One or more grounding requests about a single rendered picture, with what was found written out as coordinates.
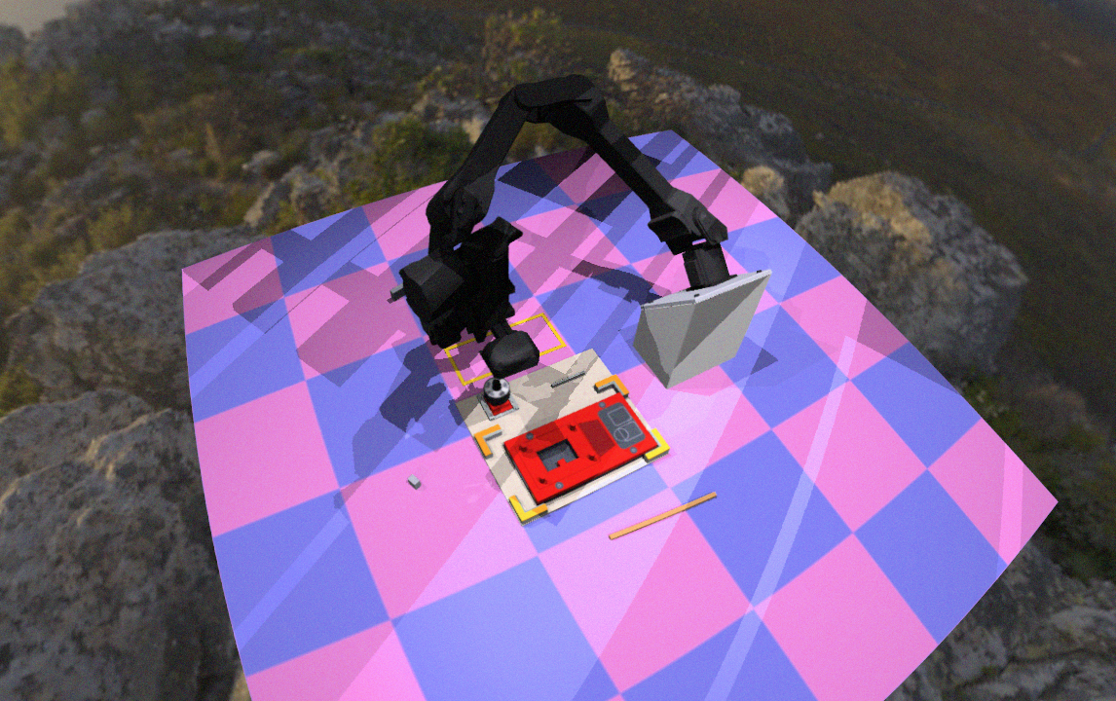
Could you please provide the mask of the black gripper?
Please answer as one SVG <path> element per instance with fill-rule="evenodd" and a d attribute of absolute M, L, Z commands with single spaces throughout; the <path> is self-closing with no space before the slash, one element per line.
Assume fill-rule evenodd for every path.
<path fill-rule="evenodd" d="M 508 301 L 508 294 L 514 292 L 514 285 L 508 279 L 497 291 L 481 292 L 470 289 L 466 303 L 477 316 L 477 343 L 484 342 L 487 332 L 496 339 L 488 342 L 481 353 L 493 380 L 504 380 L 514 373 L 539 365 L 539 348 L 527 332 L 512 332 L 506 318 L 514 316 L 514 308 Z"/>

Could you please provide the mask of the yellow rectangular outline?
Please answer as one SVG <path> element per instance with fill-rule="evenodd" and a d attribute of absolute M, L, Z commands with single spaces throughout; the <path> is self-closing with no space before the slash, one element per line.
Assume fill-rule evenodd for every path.
<path fill-rule="evenodd" d="M 543 314 L 537 314 L 537 315 L 533 315 L 533 316 L 528 316 L 528 318 L 526 318 L 526 319 L 523 319 L 521 321 L 514 321 L 514 323 L 509 324 L 509 325 L 510 325 L 510 327 L 512 327 L 512 325 L 518 325 L 518 324 L 521 324 L 521 323 L 525 323 L 525 321 L 530 321 L 530 320 L 537 318 L 537 316 L 543 316 L 543 320 L 546 321 L 546 325 L 549 325 L 549 328 L 552 329 L 555 338 L 557 338 L 557 339 L 559 339 L 559 342 L 561 342 L 561 346 L 557 346 L 555 348 L 550 348 L 550 350 L 543 350 L 543 353 L 540 353 L 539 356 L 542 356 L 543 354 L 547 354 L 547 353 L 552 353 L 554 350 L 559 350 L 559 348 L 565 347 L 566 345 L 564 345 L 561 336 L 559 336 L 559 334 L 557 332 L 555 332 L 552 323 L 550 323 L 548 319 L 546 319 L 546 316 Z M 459 347 L 461 345 L 466 345 L 466 343 L 470 343 L 470 342 L 473 342 L 473 340 L 477 340 L 477 338 L 466 339 L 464 342 L 459 343 L 458 345 L 453 345 L 450 348 L 445 348 L 445 353 L 448 354 L 448 358 L 450 358 L 450 362 L 453 365 L 453 369 L 455 369 L 456 376 L 459 376 L 459 380 L 461 382 L 462 387 L 464 387 L 466 385 L 472 385 L 472 383 L 474 383 L 474 382 L 477 382 L 479 380 L 484 380 L 487 377 L 492 376 L 492 374 L 490 372 L 488 374 L 484 374 L 484 376 L 477 377 L 477 380 L 470 380 L 470 381 L 465 382 L 464 380 L 462 380 L 462 376 L 461 376 L 461 374 L 459 372 L 459 368 L 456 368 L 456 364 L 453 363 L 453 356 L 451 355 L 450 350 L 452 350 L 453 348 L 456 348 L 456 347 Z"/>

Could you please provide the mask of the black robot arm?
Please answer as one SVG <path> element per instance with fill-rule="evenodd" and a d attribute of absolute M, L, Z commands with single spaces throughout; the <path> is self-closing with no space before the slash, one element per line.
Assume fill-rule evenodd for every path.
<path fill-rule="evenodd" d="M 501 217 L 473 234 L 470 231 L 490 211 L 497 172 L 525 121 L 550 123 L 583 140 L 632 188 L 650 207 L 650 230 L 668 243 L 673 256 L 682 253 L 686 292 L 737 277 L 728 273 L 720 244 L 728 240 L 727 225 L 711 217 L 696 196 L 668 185 L 668 179 L 612 123 L 606 99 L 588 77 L 573 74 L 518 84 L 502 96 L 459 171 L 430 196 L 429 256 L 400 268 L 406 303 L 431 345 L 450 348 L 465 327 L 468 334 L 477 333 L 477 316 L 465 300 L 470 289 L 497 291 L 508 280 L 509 244 L 523 231 Z"/>

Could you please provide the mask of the black wheel with grey hub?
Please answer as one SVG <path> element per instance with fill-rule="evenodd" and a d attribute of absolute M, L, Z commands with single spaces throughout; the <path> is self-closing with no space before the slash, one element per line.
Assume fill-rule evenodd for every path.
<path fill-rule="evenodd" d="M 490 378 L 484 383 L 484 398 L 493 405 L 502 405 L 510 396 L 510 386 L 508 381 L 499 380 L 501 387 L 499 391 L 494 391 L 492 388 L 492 381 L 493 378 Z"/>

